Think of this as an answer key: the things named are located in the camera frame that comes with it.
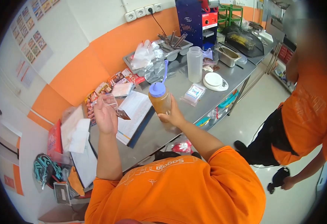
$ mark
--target power outlet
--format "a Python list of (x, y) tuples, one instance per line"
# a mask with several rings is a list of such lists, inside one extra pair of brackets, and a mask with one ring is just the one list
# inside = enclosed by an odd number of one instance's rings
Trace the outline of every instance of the power outlet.
[(234, 0), (234, 1), (233, 1), (233, 5), (244, 6), (245, 3), (242, 2), (242, 0)]
[(131, 22), (137, 18), (134, 11), (125, 13), (124, 16), (125, 16), (126, 22)]
[(146, 15), (151, 15), (151, 12), (148, 11), (148, 9), (152, 9), (152, 13), (155, 13), (155, 9), (153, 8), (153, 5), (148, 5), (144, 7)]
[(146, 12), (145, 12), (144, 8), (138, 8), (138, 9), (135, 9), (134, 11), (135, 11), (135, 15), (137, 18), (146, 16)]
[(155, 12), (159, 12), (163, 10), (162, 4), (161, 3), (156, 3), (153, 5), (153, 8), (155, 9)]

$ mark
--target orange t-shirt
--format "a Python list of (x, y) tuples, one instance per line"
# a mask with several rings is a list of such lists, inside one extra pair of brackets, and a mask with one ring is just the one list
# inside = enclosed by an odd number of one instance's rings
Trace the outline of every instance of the orange t-shirt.
[(272, 146), (279, 164), (288, 165), (323, 144), (327, 160), (327, 65), (299, 58), (298, 81), (282, 106), (282, 120), (292, 149), (299, 156)]
[(120, 181), (96, 178), (85, 224), (121, 219), (258, 224), (266, 197), (248, 163), (230, 146), (208, 163), (182, 155), (130, 170)]

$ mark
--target white scale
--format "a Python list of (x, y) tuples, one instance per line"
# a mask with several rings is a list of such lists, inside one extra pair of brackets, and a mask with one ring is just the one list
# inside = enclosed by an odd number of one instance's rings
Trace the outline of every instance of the white scale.
[(209, 72), (203, 79), (203, 84), (210, 90), (223, 92), (228, 89), (228, 84), (219, 74)]

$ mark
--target squeeze bottle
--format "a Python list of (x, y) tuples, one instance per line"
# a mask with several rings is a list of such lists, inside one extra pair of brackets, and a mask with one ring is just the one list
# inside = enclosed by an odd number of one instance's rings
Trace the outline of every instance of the squeeze bottle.
[[(148, 98), (150, 99), (153, 108), (157, 114), (170, 114), (171, 113), (171, 95), (169, 89), (164, 85), (167, 77), (167, 64), (168, 60), (165, 60), (165, 75), (162, 83), (156, 82), (151, 84), (148, 90)], [(168, 122), (167, 120), (160, 118), (162, 122)]]
[(203, 55), (201, 47), (190, 47), (187, 52), (188, 80), (199, 83), (202, 80)]

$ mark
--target blue machine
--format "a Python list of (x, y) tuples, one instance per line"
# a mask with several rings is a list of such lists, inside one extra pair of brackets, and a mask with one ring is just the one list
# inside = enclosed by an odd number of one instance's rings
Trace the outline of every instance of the blue machine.
[(207, 0), (176, 0), (181, 35), (202, 50), (212, 48), (217, 38), (218, 8), (209, 8)]

